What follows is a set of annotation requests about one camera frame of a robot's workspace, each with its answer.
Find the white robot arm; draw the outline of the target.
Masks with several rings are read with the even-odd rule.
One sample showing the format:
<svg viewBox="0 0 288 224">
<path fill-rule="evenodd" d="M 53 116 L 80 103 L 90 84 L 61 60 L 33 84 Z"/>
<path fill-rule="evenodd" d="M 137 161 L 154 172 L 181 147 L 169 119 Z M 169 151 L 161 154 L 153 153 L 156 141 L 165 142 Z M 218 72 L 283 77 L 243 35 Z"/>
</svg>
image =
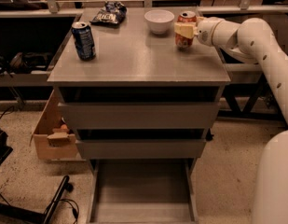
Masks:
<svg viewBox="0 0 288 224">
<path fill-rule="evenodd" d="M 288 125 L 288 55 L 268 23 L 250 18 L 242 23 L 210 17 L 176 22 L 174 32 L 218 47 L 243 63 L 258 63 Z M 252 224 L 288 224 L 288 130 L 265 145 L 257 169 Z"/>
</svg>

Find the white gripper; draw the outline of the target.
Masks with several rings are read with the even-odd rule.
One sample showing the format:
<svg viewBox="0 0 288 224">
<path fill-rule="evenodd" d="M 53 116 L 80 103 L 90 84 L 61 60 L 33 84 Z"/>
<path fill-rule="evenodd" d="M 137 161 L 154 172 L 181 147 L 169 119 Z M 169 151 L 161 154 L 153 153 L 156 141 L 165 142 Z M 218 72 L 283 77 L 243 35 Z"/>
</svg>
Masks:
<svg viewBox="0 0 288 224">
<path fill-rule="evenodd" d="M 193 38 L 198 35 L 200 44 L 209 47 L 219 46 L 221 42 L 218 40 L 218 25 L 223 21 L 224 19 L 216 17 L 197 16 L 198 28 L 194 22 L 176 22 L 174 32 L 185 38 Z"/>
</svg>

